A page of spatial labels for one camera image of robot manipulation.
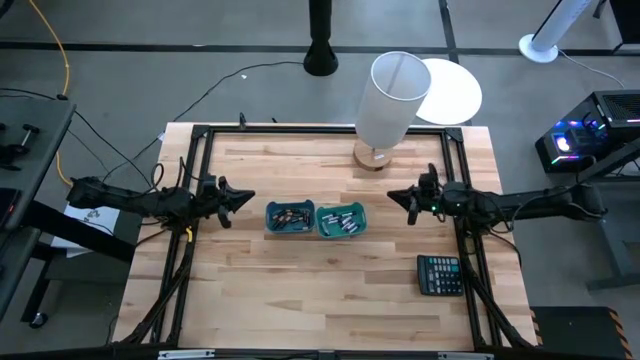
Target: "wooden table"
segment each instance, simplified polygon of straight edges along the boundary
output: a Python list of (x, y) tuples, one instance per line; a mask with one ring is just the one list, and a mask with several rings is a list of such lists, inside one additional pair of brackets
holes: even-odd
[[(167, 127), (160, 151), (164, 186), (175, 183), (193, 125)], [(500, 192), (488, 129), (465, 127), (463, 134), (474, 187)], [(407, 213), (386, 196), (388, 190), (417, 183), (429, 162), (444, 175), (438, 137), (407, 136), (381, 172), (354, 164), (354, 140), (355, 135), (216, 135), (210, 171), (226, 176), (234, 188), (255, 190), (256, 196), (232, 218), (231, 229), (223, 229), (215, 216), (200, 222), (181, 347), (473, 349), (465, 298), (426, 297), (418, 291), (416, 255), (458, 256), (452, 222), (441, 224), (422, 213), (415, 226), (407, 226)], [(276, 236), (265, 231), (268, 202), (305, 199), (316, 207), (359, 201), (369, 227), (341, 241), (322, 240), (316, 232)], [(140, 236), (156, 231), (144, 227)], [(168, 241), (167, 233), (138, 248), (114, 340), (129, 334), (156, 300)], [(516, 254), (499, 240), (487, 237), (484, 243), (497, 303), (522, 336), (536, 343)], [(486, 312), (479, 308), (489, 341)], [(165, 336), (173, 304), (168, 309)]]

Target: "white cylindrical lamp shade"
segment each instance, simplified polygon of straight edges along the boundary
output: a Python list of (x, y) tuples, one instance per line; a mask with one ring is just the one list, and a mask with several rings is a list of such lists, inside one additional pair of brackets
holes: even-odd
[(431, 75), (416, 56), (388, 52), (376, 58), (360, 102), (356, 133), (374, 149), (397, 145), (429, 92)]

